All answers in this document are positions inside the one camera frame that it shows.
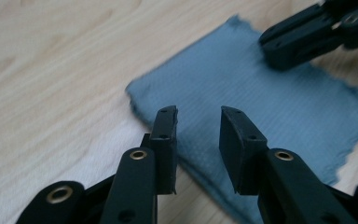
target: blue cloth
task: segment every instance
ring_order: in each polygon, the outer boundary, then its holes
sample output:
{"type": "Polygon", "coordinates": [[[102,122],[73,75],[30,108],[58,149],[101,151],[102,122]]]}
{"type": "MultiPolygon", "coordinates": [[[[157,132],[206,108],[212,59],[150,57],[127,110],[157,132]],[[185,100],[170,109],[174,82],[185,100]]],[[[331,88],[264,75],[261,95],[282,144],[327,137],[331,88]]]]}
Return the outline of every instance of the blue cloth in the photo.
{"type": "Polygon", "coordinates": [[[270,148],[294,151],[325,184],[337,182],[337,168],[358,141],[358,89],[308,63],[269,69],[259,36],[233,17],[126,89],[149,127],[160,108],[177,105],[181,164],[240,223],[261,217],[256,197],[234,194],[220,156],[221,105],[245,112],[270,148]]]}

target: table surface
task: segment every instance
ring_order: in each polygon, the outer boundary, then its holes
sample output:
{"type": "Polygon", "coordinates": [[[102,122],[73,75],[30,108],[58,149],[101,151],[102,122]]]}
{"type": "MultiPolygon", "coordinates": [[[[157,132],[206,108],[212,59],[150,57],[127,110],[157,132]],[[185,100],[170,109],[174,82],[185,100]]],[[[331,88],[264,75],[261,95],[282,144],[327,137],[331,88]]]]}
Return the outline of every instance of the table surface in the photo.
{"type": "MultiPolygon", "coordinates": [[[[239,14],[264,31],[310,0],[0,0],[0,223],[42,188],[86,188],[114,174],[149,131],[130,110],[129,82],[239,14]]],[[[358,49],[313,61],[358,86],[358,49]]],[[[358,184],[358,145],[336,187],[358,184]]],[[[182,169],[158,223],[234,223],[182,169]]]]}

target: screw hole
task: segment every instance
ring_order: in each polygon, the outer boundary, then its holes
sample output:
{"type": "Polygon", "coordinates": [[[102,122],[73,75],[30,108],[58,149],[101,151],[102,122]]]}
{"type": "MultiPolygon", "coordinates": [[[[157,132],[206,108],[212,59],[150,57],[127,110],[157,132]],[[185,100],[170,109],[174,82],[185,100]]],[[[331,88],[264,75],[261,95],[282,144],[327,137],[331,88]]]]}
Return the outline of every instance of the screw hole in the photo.
{"type": "Polygon", "coordinates": [[[133,151],[130,154],[130,157],[133,160],[136,160],[136,161],[144,159],[146,156],[147,156],[147,153],[145,151],[142,151],[142,150],[133,151]]]}
{"type": "Polygon", "coordinates": [[[133,210],[124,210],[118,214],[117,219],[123,223],[129,223],[135,218],[135,212],[133,210]]]}
{"type": "Polygon", "coordinates": [[[294,159],[294,157],[291,154],[284,151],[275,152],[275,157],[282,161],[292,161],[294,159]]]}
{"type": "Polygon", "coordinates": [[[69,187],[69,186],[61,186],[58,187],[54,190],[52,190],[49,194],[48,197],[46,198],[46,201],[48,201],[48,203],[62,203],[65,200],[67,200],[68,198],[71,197],[72,193],[74,191],[69,187]]]}

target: wooden table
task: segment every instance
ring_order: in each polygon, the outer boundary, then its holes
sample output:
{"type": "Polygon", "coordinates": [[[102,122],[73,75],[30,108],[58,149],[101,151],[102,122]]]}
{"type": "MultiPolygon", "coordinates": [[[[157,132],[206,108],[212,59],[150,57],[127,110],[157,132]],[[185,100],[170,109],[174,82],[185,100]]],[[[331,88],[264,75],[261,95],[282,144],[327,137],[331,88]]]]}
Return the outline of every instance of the wooden table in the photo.
{"type": "MultiPolygon", "coordinates": [[[[114,174],[148,130],[124,89],[234,14],[263,31],[311,0],[0,1],[0,223],[14,223],[45,186],[86,188],[114,174]]],[[[358,86],[358,50],[314,61],[358,86]]],[[[358,146],[339,171],[358,184],[358,146]]],[[[232,223],[181,169],[159,197],[159,223],[232,223]]]]}

